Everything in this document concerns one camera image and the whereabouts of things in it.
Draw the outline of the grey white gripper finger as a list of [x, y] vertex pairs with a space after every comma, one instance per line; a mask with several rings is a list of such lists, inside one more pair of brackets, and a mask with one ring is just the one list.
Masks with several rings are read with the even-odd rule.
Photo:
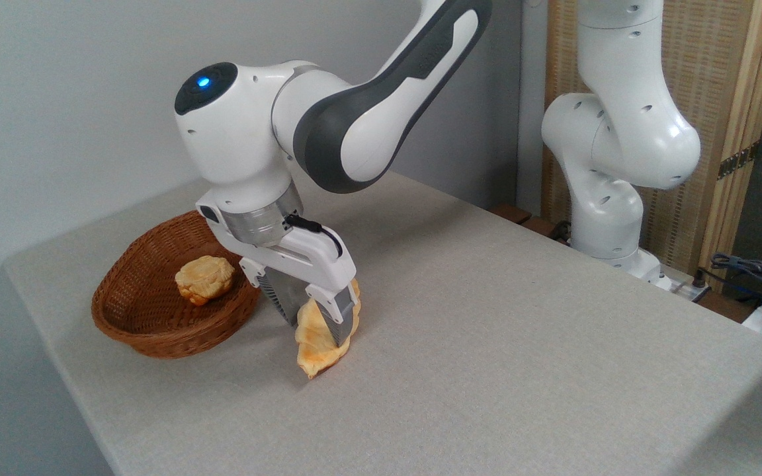
[[262, 290], [288, 325], [296, 328], [298, 312], [308, 301], [308, 295], [306, 295], [308, 284], [278, 269], [265, 267], [262, 263], [248, 257], [242, 257], [239, 265], [252, 286]]
[[354, 281], [341, 290], [329, 290], [317, 284], [308, 284], [306, 293], [321, 311], [336, 347], [342, 347], [351, 336], [355, 322], [358, 296]]

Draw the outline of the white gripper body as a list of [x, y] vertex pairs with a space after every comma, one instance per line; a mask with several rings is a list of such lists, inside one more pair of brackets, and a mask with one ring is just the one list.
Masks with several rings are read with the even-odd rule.
[[333, 239], [326, 234], [293, 228], [275, 244], [254, 246], [238, 241], [230, 234], [211, 196], [202, 196], [196, 202], [196, 208], [206, 218], [223, 248], [263, 267], [278, 269], [306, 283], [336, 292], [356, 277], [356, 265], [347, 247], [342, 245], [342, 253], [339, 253]]

